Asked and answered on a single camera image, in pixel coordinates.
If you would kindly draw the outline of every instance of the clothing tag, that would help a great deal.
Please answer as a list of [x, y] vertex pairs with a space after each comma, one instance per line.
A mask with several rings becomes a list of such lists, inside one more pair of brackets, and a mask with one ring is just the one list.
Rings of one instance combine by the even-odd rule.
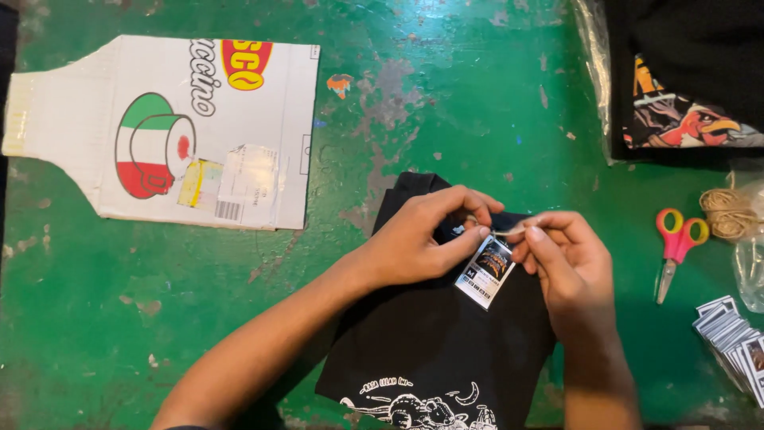
[[515, 267], [511, 256], [502, 242], [493, 236], [485, 238], [454, 285], [487, 311]]
[[278, 152], [242, 145], [228, 152], [215, 206], [222, 222], [275, 228]]

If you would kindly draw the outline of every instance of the red and yellow logo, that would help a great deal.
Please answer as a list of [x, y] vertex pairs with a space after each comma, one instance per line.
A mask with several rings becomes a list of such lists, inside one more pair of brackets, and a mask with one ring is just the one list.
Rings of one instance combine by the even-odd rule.
[[220, 41], [228, 84], [241, 91], [252, 91], [263, 86], [263, 71], [273, 48], [271, 42]]

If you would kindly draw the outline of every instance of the scissors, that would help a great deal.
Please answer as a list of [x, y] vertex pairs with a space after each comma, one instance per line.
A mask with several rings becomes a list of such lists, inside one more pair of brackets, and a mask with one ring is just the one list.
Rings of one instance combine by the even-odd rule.
[[[665, 225], [665, 218], [668, 214], [674, 216], [674, 226], [671, 229], [667, 229]], [[695, 224], [701, 228], [697, 239], [693, 239], [690, 234], [690, 229]], [[671, 280], [676, 272], [676, 266], [685, 259], [687, 251], [693, 246], [704, 244], [708, 240], [708, 224], [700, 218], [691, 218], [685, 222], [681, 212], [676, 209], [666, 208], [658, 212], [656, 226], [661, 235], [663, 235], [663, 242], [665, 244], [663, 258], [666, 260], [666, 263], [663, 265], [661, 283], [658, 288], [658, 304], [660, 305], [666, 297], [666, 292], [669, 291]]]

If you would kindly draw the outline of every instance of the scissors blade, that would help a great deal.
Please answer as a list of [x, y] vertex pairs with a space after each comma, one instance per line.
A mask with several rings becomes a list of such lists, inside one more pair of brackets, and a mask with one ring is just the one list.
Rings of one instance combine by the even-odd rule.
[[671, 285], [671, 280], [674, 278], [674, 273], [676, 273], [676, 261], [674, 261], [674, 259], [667, 259], [666, 263], [663, 265], [661, 283], [658, 287], [657, 303], [659, 305], [663, 303], [663, 300], [666, 298], [666, 293], [669, 292], [669, 286]]

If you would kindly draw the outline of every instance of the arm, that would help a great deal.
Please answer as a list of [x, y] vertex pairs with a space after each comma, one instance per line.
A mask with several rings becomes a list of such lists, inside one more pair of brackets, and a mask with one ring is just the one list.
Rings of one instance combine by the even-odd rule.
[[[385, 285], [444, 275], [474, 253], [488, 235], [490, 212], [503, 205], [457, 186], [413, 197], [363, 246], [316, 280], [229, 334], [177, 383], [151, 426], [218, 427], [253, 402], [290, 366], [324, 324], [354, 301]], [[432, 231], [450, 213], [469, 211], [476, 223], [439, 246]]]
[[641, 428], [634, 381], [616, 330], [613, 263], [584, 218], [548, 212], [529, 218], [513, 260], [537, 273], [549, 318], [565, 348], [565, 427]]

